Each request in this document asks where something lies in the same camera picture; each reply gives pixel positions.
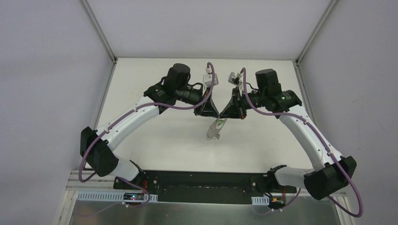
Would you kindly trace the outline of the key with green tag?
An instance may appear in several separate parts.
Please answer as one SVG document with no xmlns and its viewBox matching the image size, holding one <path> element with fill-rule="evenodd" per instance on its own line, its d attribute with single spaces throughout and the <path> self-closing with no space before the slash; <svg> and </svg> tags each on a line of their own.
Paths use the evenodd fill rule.
<svg viewBox="0 0 398 225">
<path fill-rule="evenodd" d="M 222 126 L 225 123 L 225 120 L 218 120 L 217 125 Z"/>
</svg>

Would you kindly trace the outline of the large metal keyring with clips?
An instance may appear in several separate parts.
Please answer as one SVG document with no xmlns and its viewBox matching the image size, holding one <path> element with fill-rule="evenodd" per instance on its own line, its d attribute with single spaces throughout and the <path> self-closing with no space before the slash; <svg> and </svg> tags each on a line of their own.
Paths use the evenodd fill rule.
<svg viewBox="0 0 398 225">
<path fill-rule="evenodd" d="M 225 123 L 222 126 L 218 126 L 217 125 L 218 120 L 225 120 Z M 228 120 L 227 118 L 216 119 L 207 130 L 206 140 L 219 140 L 221 136 L 221 129 L 224 127 L 227 120 Z"/>
</svg>

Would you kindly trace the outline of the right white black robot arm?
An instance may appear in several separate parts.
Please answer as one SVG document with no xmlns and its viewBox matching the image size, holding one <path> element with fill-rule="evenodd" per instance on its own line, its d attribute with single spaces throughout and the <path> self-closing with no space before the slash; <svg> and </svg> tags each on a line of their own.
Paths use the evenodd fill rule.
<svg viewBox="0 0 398 225">
<path fill-rule="evenodd" d="M 344 157 L 321 134 L 306 113 L 301 100 L 291 90 L 282 90 L 277 73 L 264 69 L 255 74 L 257 88 L 245 93 L 243 74 L 232 72 L 229 83 L 235 85 L 230 102 L 221 118 L 244 119 L 247 110 L 264 107 L 279 119 L 294 135 L 306 152 L 312 168 L 298 169 L 280 165 L 267 172 L 267 188 L 278 192 L 284 186 L 304 188 L 316 200 L 321 200 L 348 186 L 357 163 Z"/>
</svg>

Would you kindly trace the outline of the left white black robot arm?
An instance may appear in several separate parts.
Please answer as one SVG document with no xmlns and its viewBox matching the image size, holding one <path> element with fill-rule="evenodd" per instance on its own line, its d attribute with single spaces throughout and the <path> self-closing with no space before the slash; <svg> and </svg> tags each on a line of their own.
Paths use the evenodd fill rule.
<svg viewBox="0 0 398 225">
<path fill-rule="evenodd" d="M 140 126 L 167 109 L 190 110 L 203 106 L 210 99 L 216 85 L 217 76 L 211 62 L 207 63 L 205 76 L 211 79 L 207 90 L 196 90 L 189 84 L 190 68 L 176 63 L 165 77 L 150 86 L 124 114 L 97 129 L 84 128 L 80 137 L 82 161 L 78 172 L 79 180 L 88 181 L 88 178 L 83 179 L 82 171 L 85 165 L 89 165 L 95 175 L 113 175 L 125 179 L 131 189 L 139 189 L 143 184 L 139 167 L 113 152 Z"/>
</svg>

